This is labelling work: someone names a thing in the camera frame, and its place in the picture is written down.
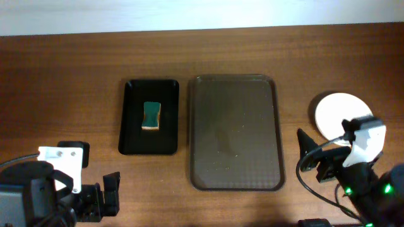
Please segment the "cream white plate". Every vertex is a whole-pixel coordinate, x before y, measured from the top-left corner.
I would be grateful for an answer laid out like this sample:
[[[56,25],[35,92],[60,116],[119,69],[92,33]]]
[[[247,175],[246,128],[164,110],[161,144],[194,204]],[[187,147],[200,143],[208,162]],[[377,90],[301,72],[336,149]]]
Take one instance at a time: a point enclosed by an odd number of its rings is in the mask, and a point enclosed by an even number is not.
[[[343,120],[372,115],[368,105],[348,93],[333,93],[325,96],[315,109],[315,122],[320,133],[331,140],[344,134]]]

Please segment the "green orange sponge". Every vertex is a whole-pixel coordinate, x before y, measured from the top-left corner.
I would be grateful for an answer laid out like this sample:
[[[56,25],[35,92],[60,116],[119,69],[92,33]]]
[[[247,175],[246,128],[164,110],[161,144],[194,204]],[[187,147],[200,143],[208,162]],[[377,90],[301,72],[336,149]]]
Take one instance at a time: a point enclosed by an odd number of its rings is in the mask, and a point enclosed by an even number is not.
[[[141,128],[146,131],[158,131],[160,129],[161,103],[145,102],[143,104],[143,121]]]

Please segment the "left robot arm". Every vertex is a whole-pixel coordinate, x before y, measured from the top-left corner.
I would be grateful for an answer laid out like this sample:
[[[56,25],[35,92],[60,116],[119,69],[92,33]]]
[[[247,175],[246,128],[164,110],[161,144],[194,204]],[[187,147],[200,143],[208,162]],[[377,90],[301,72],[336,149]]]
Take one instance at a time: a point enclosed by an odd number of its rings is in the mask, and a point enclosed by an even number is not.
[[[60,141],[1,163],[1,226],[76,226],[116,216],[121,174],[83,184],[89,155],[87,142]]]

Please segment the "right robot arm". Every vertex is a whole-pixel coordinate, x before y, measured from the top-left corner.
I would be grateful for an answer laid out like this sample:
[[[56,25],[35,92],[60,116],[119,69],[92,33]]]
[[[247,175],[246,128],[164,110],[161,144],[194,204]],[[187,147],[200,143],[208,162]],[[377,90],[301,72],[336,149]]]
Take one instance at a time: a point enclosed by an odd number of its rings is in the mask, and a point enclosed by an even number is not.
[[[390,171],[378,177],[373,165],[361,162],[350,167],[342,166],[351,152],[343,146],[323,151],[329,145],[318,145],[302,129],[297,130],[300,148],[300,160],[296,166],[296,175],[300,184],[322,201],[341,209],[345,214],[358,220],[363,226],[403,226],[403,164],[395,165]],[[311,189],[300,173],[316,168],[319,183],[337,180],[349,198],[355,214],[339,201],[331,201]]]

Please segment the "brown large tray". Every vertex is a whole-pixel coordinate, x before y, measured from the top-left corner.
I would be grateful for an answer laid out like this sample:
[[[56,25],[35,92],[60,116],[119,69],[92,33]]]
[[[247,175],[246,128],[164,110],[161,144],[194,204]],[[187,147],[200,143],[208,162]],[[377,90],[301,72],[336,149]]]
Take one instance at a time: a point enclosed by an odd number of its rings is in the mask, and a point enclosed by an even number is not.
[[[189,91],[189,179],[202,191],[280,190],[285,183],[275,82],[205,74]]]

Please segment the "black small tray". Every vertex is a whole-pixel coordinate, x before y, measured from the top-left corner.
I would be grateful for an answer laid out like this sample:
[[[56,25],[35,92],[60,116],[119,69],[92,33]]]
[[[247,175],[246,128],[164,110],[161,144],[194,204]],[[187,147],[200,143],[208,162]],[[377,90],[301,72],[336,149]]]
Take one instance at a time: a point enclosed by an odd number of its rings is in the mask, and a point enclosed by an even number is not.
[[[125,83],[118,150],[124,155],[172,155],[177,151],[179,83],[133,79]]]

